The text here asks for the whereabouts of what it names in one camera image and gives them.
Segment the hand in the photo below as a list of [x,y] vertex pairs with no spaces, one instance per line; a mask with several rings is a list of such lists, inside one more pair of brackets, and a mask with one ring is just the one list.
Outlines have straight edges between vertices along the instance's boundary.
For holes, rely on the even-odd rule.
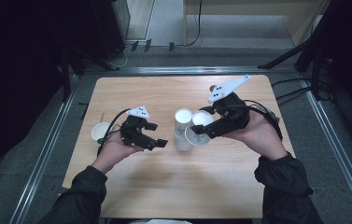
[[103,174],[110,171],[114,165],[129,157],[135,152],[143,151],[141,147],[125,146],[122,142],[120,132],[112,133],[103,147],[97,159],[92,163]]
[[249,115],[250,120],[245,129],[224,134],[223,137],[244,142],[253,151],[271,161],[287,156],[286,149],[269,121],[255,111],[250,111]]

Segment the white bracket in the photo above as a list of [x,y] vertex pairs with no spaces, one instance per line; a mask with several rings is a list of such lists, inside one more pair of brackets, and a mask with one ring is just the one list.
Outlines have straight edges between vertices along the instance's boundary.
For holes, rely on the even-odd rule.
[[214,103],[220,99],[227,97],[237,88],[241,87],[247,81],[249,81],[251,77],[249,75],[245,75],[244,77],[240,77],[239,79],[227,81],[214,86],[214,89],[211,91],[210,97],[208,97],[208,103]]
[[132,115],[135,117],[139,117],[142,119],[149,119],[150,118],[150,114],[147,112],[146,107],[144,105],[140,106],[138,108],[130,109],[130,110],[126,111],[126,114]]

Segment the white cup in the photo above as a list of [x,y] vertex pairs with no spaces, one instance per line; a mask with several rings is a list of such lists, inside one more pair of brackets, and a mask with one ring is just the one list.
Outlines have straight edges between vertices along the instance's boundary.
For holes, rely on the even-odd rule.
[[99,140],[100,138],[103,138],[104,135],[106,134],[106,130],[109,127],[109,123],[107,122],[101,122],[98,123],[94,126],[94,128],[92,129],[92,138],[94,140]]
[[[198,110],[193,114],[190,126],[201,124],[205,126],[212,123],[213,120],[213,116],[211,116],[210,113],[204,110]],[[185,137],[191,144],[194,146],[204,146],[210,141],[210,137],[207,134],[197,134],[190,126],[185,130]]]
[[175,145],[176,149],[180,151],[190,151],[193,149],[193,144],[191,144],[186,138],[185,135],[178,135],[176,131],[174,131],[175,136]]
[[190,126],[192,120],[192,111],[187,108],[177,110],[175,113],[175,133],[178,136],[184,136],[185,129]]

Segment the black sleeve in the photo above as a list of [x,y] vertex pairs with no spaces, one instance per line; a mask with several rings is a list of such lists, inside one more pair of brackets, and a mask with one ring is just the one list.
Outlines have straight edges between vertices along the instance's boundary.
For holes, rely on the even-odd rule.
[[106,196],[106,180],[100,171],[88,166],[39,223],[97,223]]
[[260,157],[255,177],[265,186],[262,223],[323,223],[299,160],[290,154],[276,161]]

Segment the person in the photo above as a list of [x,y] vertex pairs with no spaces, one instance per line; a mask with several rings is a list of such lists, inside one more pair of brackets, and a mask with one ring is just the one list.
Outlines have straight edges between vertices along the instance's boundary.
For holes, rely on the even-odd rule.
[[[265,186],[262,223],[323,223],[309,197],[313,190],[303,164],[286,151],[263,115],[250,111],[245,129],[222,137],[244,142],[260,154],[255,177]],[[143,148],[125,146],[120,133],[113,133],[97,159],[74,178],[72,187],[57,199],[39,223],[97,223],[106,196],[106,173],[139,151]]]

